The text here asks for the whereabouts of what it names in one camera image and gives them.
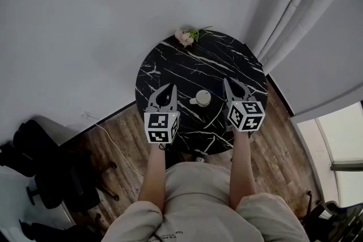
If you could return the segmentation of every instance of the white veining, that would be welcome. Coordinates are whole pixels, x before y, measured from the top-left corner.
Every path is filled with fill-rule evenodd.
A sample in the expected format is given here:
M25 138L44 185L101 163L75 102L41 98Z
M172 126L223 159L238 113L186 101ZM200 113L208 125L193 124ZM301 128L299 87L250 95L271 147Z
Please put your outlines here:
M196 151L196 152L199 152L199 153L201 153L201 154L203 154L203 155L208 155L208 154L206 154L205 152L203 152L203 151L201 151L201 150L199 150L199 149L197 149L197 148L193 148L193 150L194 150L194 151Z
M176 133L183 140L183 142L185 143L185 145L187 146L187 148L190 150L190 148L189 148L188 144L185 142L184 138L178 132L176 132Z
M220 37L220 38L226 37L226 36L215 35L215 34L211 33L210 31L206 31L206 32L209 33L209 34L211 34L212 36L215 36L215 37Z
M176 76L178 76L178 77L180 77L180 78L182 78L182 79L184 79L184 80L187 80L188 82L191 82L191 83L193 83L193 84L195 84L195 85L197 85L197 86L200 86L200 87L202 87L203 89L205 89L205 90L209 91L207 88L203 87L202 85L199 85L199 84L197 84L197 83L195 83L195 82L193 82L193 81L191 81L191 80L188 80L187 78L185 78L185 77L183 77L183 76L180 76L180 75L178 75L178 74L175 74L174 72L172 72L172 71L170 71L170 70L168 70L168 69L166 69L166 68L164 68L164 70L169 71L171 74L174 74L174 75L176 75ZM219 97L218 95L216 95L215 93L213 93L213 92L210 92L210 93L212 93L212 94L213 94L213 95L215 95L216 97L220 98L221 100L224 100L224 99L222 99L221 97Z
M159 50L157 47L155 47L155 49L156 50L158 50L159 51L159 53L160 53L160 56L165 60L165 61L167 61L167 59L163 56L163 52L161 51L161 50Z
M231 46L231 45L225 45L225 44L221 43L220 41L216 41L216 42L219 43L219 44L221 44L221 45L224 45L224 46L226 46L228 48L233 48L233 46Z
M232 50L231 50L231 52L236 53L236 54L240 54L241 56L244 56L244 54L243 54L243 53L237 52L237 51L236 51L236 50L234 50L234 49L232 49Z
M156 89L153 87L153 86L151 86L151 85L149 85L149 84L147 84L149 87L150 87L150 89L152 90L152 91L156 91Z
M173 48L173 49L176 49L176 48L174 48L172 45L170 45L170 44L166 43L165 41L161 41L160 43L161 43L161 44L163 44L163 45L170 46L170 47L171 47L171 48Z
M184 66L184 65L182 65L182 64L178 64L179 66L182 66L182 67L185 67L186 69L188 69L188 70L190 70L190 71L193 71L193 72L191 72L191 74L193 74L194 72L199 72L199 74L200 73L202 73L202 74L204 74L204 75L206 75L206 76L209 76L209 77L213 77L214 79L218 79L218 80L223 80L222 78L220 78L220 77L218 77L218 76L215 76L215 75L210 75L210 74L206 74L206 73L204 73L203 71L200 71L200 70L197 70L197 69L191 69L190 67L186 67L186 66Z
M260 70L260 69L258 69L258 68L256 68L256 67L252 67L254 70L256 70L256 71L259 71L259 72L261 72L261 73L265 73L263 70Z
M200 134L213 134L216 137L218 137L220 140L223 140L225 143L227 143L230 147L233 148L233 145L229 143L227 140L225 140L223 137L220 137L218 134L214 132L206 132L206 131L192 131L192 132L184 132L184 134L192 134L192 133L200 133Z
M181 93L181 94L183 94L185 97L187 97L187 98L189 98L189 99L192 99L190 96L188 96L188 95L184 94L183 92L181 92L181 91L179 91L179 90L178 90L178 93Z
M260 93L260 94L263 94L263 95L266 95L267 96L267 91L265 91L265 92L262 92L262 91L260 91L260 90L257 90L256 88L254 88L253 86L250 86L250 85L247 85L247 84L245 84L248 88L250 88L250 89L253 89L254 90L254 92L257 92L257 93Z
M221 107L221 109L218 111L218 114L215 116L215 118L213 118L213 120L206 126L206 127L204 127L203 129L206 129L206 128L208 128L209 127L209 125L210 124L212 124L213 122L214 122L214 120L216 120L216 118L218 117L218 115L221 113L221 111L222 111L222 108L223 108L223 106L224 106L224 104L222 104L222 107Z
M217 121L221 124L222 128L224 128L224 126L222 125L222 123L217 119Z
M219 67L222 67L222 68L224 68L224 69L226 69L226 70L228 70L228 71L233 72L232 70L230 70L229 68L227 68L225 65L222 65L221 63L214 62L214 61L212 61L212 60L210 60L210 59L207 59L207 58L204 58L204 57L196 56L195 54L192 54L191 52L188 52L188 53L189 53L189 55L191 55L193 58L197 58L198 60L203 60L203 61L206 61L206 62L213 63L213 64L215 64L215 65L217 65L217 66L219 66Z
M138 87L135 87L135 89L136 89L136 91L137 91L137 92L139 92L139 93L140 93L140 95L141 95L141 96L143 96L143 97L146 99L146 101L147 101L147 102L149 102L149 99L148 99L148 98L146 98L146 97L143 95L143 93L141 93L141 91L138 89Z
M140 71L143 71L146 75L148 75L149 77L151 77L152 79L154 79L154 77L153 76L151 76L151 74L158 74L158 75L160 75L161 73L159 72L159 71L157 71L157 65L156 65L156 62L154 63L154 70L152 70L152 71L150 71L150 72L147 72L147 71L145 71L145 70L142 70L142 69L140 69Z
M246 74L242 73L241 71L239 71L242 75L244 75L246 78L250 79L251 81L254 81L257 85L259 85L263 90L265 90L265 92L267 93L266 89L264 87L261 86L261 84L253 79L251 79L249 76L247 76Z
M207 150L209 150L210 146L213 144L213 142L216 141L216 137L213 136L213 140L211 141L211 143L207 146L207 148L205 149L205 153L207 152Z
M199 115L193 111L191 111L189 108L187 108L186 106L184 106L180 101L178 101L178 105L180 105L182 108L188 110L190 113L192 113L196 118L198 118L200 121L205 122L204 120L202 120Z
M178 94L178 96L182 99L188 99L188 97L182 96L181 94Z

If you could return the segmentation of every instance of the marker cube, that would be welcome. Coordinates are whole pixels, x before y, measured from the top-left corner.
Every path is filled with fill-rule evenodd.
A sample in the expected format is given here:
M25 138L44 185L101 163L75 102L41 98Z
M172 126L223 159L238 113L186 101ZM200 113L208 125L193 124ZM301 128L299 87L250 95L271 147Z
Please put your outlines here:
M259 101L232 101L227 117L238 131L257 131L265 111Z
M149 143L172 143L179 128L179 112L143 114Z

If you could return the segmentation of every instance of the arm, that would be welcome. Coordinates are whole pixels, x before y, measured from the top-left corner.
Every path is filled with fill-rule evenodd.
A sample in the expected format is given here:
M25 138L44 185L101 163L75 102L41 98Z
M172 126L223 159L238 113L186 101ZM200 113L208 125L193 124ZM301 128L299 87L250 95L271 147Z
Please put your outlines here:
M251 165L251 149L248 133L234 132L233 162L231 168L229 206L235 210L245 196L255 194L256 185Z
M107 230L102 242L147 241L163 222L165 152L150 145L146 175L138 202L127 208Z
M149 162L138 200L149 201L163 212L165 201L165 151L159 149L158 145L152 144L150 146Z

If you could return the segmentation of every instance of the sleeve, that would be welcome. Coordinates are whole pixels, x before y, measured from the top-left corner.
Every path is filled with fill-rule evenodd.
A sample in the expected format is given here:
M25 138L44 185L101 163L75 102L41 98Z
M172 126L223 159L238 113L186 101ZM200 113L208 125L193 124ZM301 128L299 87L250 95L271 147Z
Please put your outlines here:
M236 212L255 226L266 242L309 241L299 220L279 196L262 193L244 197Z
M102 242L147 241L162 222L158 207L148 201L138 201L111 224Z

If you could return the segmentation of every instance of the black chair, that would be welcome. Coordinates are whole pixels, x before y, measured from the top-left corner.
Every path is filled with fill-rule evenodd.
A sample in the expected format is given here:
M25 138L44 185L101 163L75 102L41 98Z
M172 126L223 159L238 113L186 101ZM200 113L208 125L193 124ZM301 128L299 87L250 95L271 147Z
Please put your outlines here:
M100 186L99 174L90 163L90 152L65 152L36 121L22 124L14 135L13 144L37 165L37 189L27 188L33 205L33 196L39 194L47 209L59 206L64 200L69 210L86 211L100 202L96 188L119 200L117 195Z
M341 208L334 201L327 202L311 211L305 218L303 227L310 241L362 241L362 211L363 203Z
M66 230L55 229L43 224L27 224L20 221L26 238L37 242L100 242L101 233L93 232L87 227L73 226Z
M36 165L33 160L16 150L11 142L0 146L0 166L10 167L27 177L33 177L36 174Z
M6 239L6 237L1 231L0 231L0 242L9 242L9 240Z
M309 204L307 205L306 214L303 217L298 217L298 219L301 221L301 225L303 225L303 226L305 225L305 221L311 213L311 203L313 201L313 195L312 195L311 191L309 190L306 194L309 196Z

